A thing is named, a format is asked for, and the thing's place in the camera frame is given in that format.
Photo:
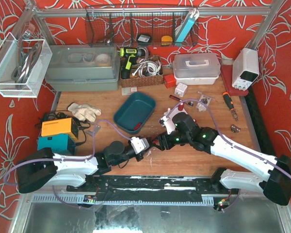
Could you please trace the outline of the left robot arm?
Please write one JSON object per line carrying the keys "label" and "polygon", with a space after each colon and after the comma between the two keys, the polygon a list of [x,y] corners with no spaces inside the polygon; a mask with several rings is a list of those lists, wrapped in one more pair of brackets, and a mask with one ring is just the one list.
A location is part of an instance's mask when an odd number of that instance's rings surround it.
{"label": "left robot arm", "polygon": [[43,148],[18,162],[16,176],[18,190],[22,194],[37,191],[43,186],[69,185],[80,187],[90,175],[102,175],[113,166],[136,158],[142,160],[149,148],[145,138],[133,138],[127,146],[113,141],[103,151],[88,156],[67,156]]}

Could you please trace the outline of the red handled ratchet wrench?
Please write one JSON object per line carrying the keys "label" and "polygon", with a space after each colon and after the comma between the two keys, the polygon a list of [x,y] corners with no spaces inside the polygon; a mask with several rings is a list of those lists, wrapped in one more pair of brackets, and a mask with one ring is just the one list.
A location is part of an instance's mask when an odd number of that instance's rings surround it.
{"label": "red handled ratchet wrench", "polygon": [[[180,99],[179,97],[177,96],[174,96],[174,95],[170,95],[169,98],[173,99],[173,100],[176,100],[178,102],[181,102],[183,101],[182,99]],[[190,106],[190,107],[193,107],[194,106],[194,102],[193,101],[185,101],[184,102],[186,105]]]}

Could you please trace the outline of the small red spring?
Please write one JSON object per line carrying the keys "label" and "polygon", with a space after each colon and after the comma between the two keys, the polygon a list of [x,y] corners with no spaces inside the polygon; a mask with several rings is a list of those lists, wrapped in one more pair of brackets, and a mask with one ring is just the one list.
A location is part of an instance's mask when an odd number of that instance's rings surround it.
{"label": "small red spring", "polygon": [[184,109],[184,103],[180,103],[178,106],[178,110],[181,112]]}

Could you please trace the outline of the red spool spring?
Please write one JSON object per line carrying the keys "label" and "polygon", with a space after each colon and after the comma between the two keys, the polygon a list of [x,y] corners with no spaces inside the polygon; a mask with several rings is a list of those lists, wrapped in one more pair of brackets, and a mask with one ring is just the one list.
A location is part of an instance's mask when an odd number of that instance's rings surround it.
{"label": "red spool spring", "polygon": [[135,130],[138,130],[138,129],[141,127],[141,125],[142,125],[141,122],[139,122],[139,123],[134,127],[133,130],[134,130],[134,131],[135,131]]}

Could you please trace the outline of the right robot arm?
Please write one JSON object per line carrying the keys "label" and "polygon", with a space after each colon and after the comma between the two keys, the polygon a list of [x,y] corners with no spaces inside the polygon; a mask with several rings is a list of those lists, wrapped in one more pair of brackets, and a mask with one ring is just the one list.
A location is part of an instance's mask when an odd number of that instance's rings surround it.
{"label": "right robot arm", "polygon": [[247,148],[215,129],[199,127],[185,112],[173,117],[165,115],[159,123],[166,128],[166,132],[156,138],[160,150],[188,144],[196,151],[225,158],[247,169],[247,172],[236,172],[218,168],[212,176],[214,189],[260,192],[276,204],[288,205],[291,199],[291,159],[288,156],[276,157]]}

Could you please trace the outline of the plastic bag with parts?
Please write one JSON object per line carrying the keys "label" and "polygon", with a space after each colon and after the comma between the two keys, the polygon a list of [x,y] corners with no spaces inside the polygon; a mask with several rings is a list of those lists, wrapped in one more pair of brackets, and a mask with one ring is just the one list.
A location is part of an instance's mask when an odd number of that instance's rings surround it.
{"label": "plastic bag with parts", "polygon": [[202,92],[198,92],[198,94],[200,94],[200,98],[196,105],[196,109],[199,112],[204,112],[207,110],[207,107],[209,106],[210,102],[214,100],[214,98],[204,95]]}

